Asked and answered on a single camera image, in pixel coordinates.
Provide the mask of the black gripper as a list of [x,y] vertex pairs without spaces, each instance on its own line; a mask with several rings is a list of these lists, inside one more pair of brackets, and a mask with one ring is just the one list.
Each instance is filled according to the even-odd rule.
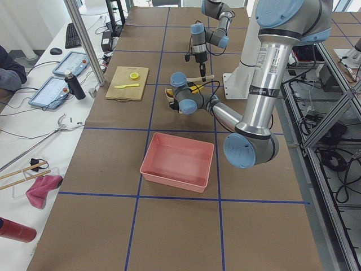
[[179,104],[178,104],[178,102],[176,100],[174,100],[172,102],[169,102],[169,107],[172,110],[179,111]]
[[186,62],[190,61],[190,58],[194,56],[195,62],[199,63],[199,71],[202,82],[206,81],[206,68],[205,68],[205,62],[207,62],[208,57],[206,51],[200,52],[200,53],[186,53],[184,55],[184,59]]

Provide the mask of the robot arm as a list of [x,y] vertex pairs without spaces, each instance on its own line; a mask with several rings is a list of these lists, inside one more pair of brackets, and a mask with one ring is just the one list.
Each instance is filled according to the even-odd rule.
[[204,109],[230,130],[223,151],[237,168],[272,160],[279,143],[268,124],[278,97],[292,48],[325,41],[331,32],[332,1],[259,1],[254,17],[260,47],[254,62],[243,114],[229,108],[214,94],[194,94],[186,75],[176,72],[170,83],[184,115]]
[[185,61],[189,61],[194,57],[195,62],[199,65],[200,81],[207,81],[206,62],[210,46],[213,45],[225,50],[229,43],[228,29],[235,17],[235,13],[226,3],[222,1],[203,1],[201,12],[208,18],[212,18],[218,22],[216,28],[209,28],[201,21],[197,20],[190,26],[190,41],[188,51],[185,54]]

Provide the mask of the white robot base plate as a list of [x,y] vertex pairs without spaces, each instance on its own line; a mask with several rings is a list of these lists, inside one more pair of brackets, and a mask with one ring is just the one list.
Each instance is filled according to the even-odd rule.
[[247,99],[250,76],[247,73],[223,74],[223,88],[226,99]]

